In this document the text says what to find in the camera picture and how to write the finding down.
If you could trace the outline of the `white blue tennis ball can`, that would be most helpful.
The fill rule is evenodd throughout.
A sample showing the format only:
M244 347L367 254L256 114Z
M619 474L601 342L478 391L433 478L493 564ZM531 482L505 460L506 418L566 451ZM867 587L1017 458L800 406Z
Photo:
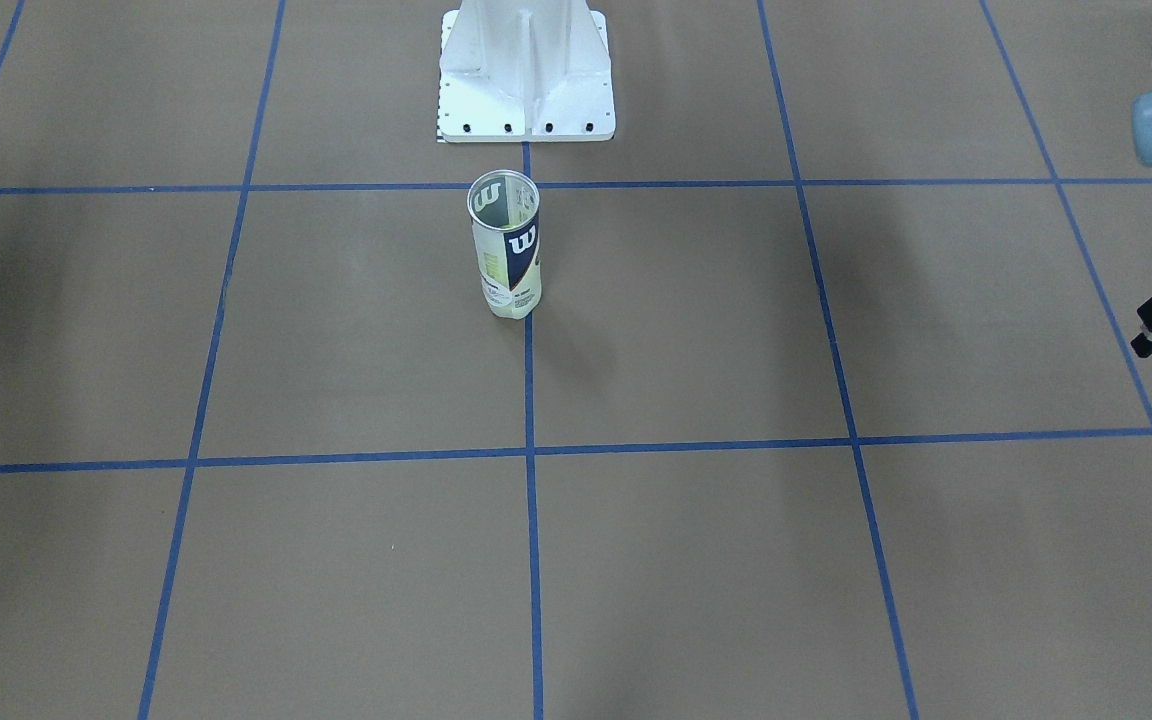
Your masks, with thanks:
M475 179L467 210L483 296L493 314L522 320L541 300L539 188L524 173Z

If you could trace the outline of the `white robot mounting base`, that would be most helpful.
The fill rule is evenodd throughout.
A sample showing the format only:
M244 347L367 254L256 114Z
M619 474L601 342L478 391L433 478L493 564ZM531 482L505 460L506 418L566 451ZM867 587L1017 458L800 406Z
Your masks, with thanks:
M440 31L435 141L616 135L608 20L585 1L462 1Z

